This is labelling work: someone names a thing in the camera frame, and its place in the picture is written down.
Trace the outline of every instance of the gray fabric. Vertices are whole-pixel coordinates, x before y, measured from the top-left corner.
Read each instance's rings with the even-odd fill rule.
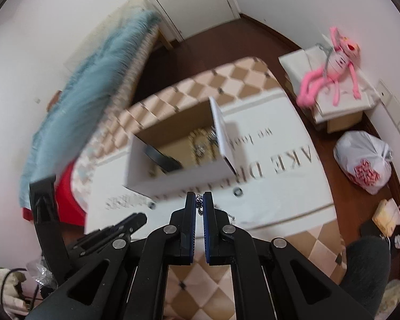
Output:
[[[390,267],[388,242],[379,237],[363,237],[347,247],[347,273],[340,287],[375,316]]]

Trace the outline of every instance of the pink stuffed toy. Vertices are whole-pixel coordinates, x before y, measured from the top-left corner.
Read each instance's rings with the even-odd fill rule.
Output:
[[[332,82],[335,83],[333,105],[337,106],[339,103],[338,79],[345,73],[347,67],[353,80],[354,97],[357,100],[361,98],[353,65],[353,60],[359,57],[359,46],[350,39],[340,36],[336,27],[331,27],[330,32],[335,51],[331,53],[327,65],[308,72],[302,79],[301,89],[297,97],[299,107],[312,107],[316,102],[319,91]]]

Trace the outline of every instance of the white plastic bag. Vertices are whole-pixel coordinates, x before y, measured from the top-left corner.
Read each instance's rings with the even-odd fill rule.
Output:
[[[365,131],[348,131],[338,140],[334,157],[346,176],[375,195],[391,176],[391,148]]]

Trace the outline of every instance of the plastic bag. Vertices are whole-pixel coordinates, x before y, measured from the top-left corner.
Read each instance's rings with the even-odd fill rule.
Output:
[[[40,285],[48,286],[54,290],[58,287],[52,272],[47,268],[46,261],[42,256],[27,263],[27,271]]]
[[[334,157],[345,175],[375,195],[391,176],[391,148],[365,131],[348,131],[338,140]]]

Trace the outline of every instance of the wooden floor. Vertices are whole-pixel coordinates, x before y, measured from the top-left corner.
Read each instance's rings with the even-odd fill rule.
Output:
[[[278,57],[293,51],[273,34],[247,19],[238,19],[193,36],[174,50],[155,51],[140,79],[135,102],[199,72],[240,59],[259,57],[282,84],[285,72]],[[359,239],[359,227],[370,219],[383,198],[390,198],[388,187],[370,195],[350,182],[333,156],[333,148],[342,133],[317,132],[298,110],[323,164],[334,199],[340,232],[348,245]],[[362,130],[360,123],[353,128]],[[391,278],[399,277],[399,259],[393,259]]]

